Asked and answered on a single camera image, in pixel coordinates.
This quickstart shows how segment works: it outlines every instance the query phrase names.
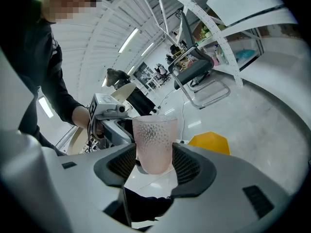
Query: white ceiling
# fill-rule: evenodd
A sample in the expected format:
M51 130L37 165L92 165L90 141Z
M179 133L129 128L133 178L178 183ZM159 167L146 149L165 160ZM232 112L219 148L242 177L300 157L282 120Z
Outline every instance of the white ceiling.
M177 0L162 0L169 32L179 26L174 15L182 8ZM196 0L206 8L207 0ZM148 0L160 24L165 29L158 0ZM190 23L197 17L188 12ZM140 29L122 53L122 44L134 28ZM95 92L104 92L103 80L107 68L128 72L143 61L142 52L152 43L164 39L144 0L113 0L98 3L96 11L83 13L74 19L52 25L55 39L63 52L62 70L69 93L83 104L90 102Z

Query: office chair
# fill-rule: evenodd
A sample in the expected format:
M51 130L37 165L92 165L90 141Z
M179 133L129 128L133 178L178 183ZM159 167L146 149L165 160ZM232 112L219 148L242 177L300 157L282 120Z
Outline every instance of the office chair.
M207 71L211 71L214 67L214 62L212 60L211 57L209 57L208 55L204 54L203 52L201 52L200 50L198 50L198 44L195 43L192 33L191 33L191 29L189 26L189 23L187 21L187 18L185 16L185 14L178 9L177 13L180 13L182 16L182 29L183 29L183 33L185 36L185 40L188 46L188 49L182 54L180 55L178 58L176 58L170 65L169 65L169 72L171 73L172 77L175 79L174 81L174 87L176 90L178 90L179 88L182 89L182 91L185 93L185 95L187 96L187 98L190 100L191 104L199 109L202 109L208 105L211 105L227 96L229 96L230 94L230 89L228 86L226 86L223 82L217 80L217 82L219 82L226 90L227 92L209 102L206 102L204 104L196 104L194 103L194 101L192 100L191 96L189 95L189 93L186 91L184 85L187 84L188 82L190 82L191 80L193 80L194 78L203 75L204 73L206 73ZM178 63L179 60L181 60L182 58L184 58L186 55L191 54L192 56L194 56L195 58L197 58L198 60L196 62L194 62L189 68L185 69L184 71L182 71L180 74L175 75L173 72L173 68L176 65L176 63ZM214 79L213 81L205 84L202 87L199 87L196 90L191 89L190 90L193 91L194 93L201 91L202 89L206 88L207 86L209 86L210 84L216 82L216 80Z

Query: textured cup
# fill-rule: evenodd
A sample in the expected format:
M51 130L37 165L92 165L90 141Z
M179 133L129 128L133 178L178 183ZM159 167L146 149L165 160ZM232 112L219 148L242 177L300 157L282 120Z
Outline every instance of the textured cup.
M177 138L177 118L139 116L133 119L134 139L142 168L149 174L165 172L172 162Z

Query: yellow object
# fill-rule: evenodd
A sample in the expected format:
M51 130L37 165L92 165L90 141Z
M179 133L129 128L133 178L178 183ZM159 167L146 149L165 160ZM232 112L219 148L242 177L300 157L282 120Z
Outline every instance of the yellow object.
M227 139L212 131L195 135L188 145L230 155Z

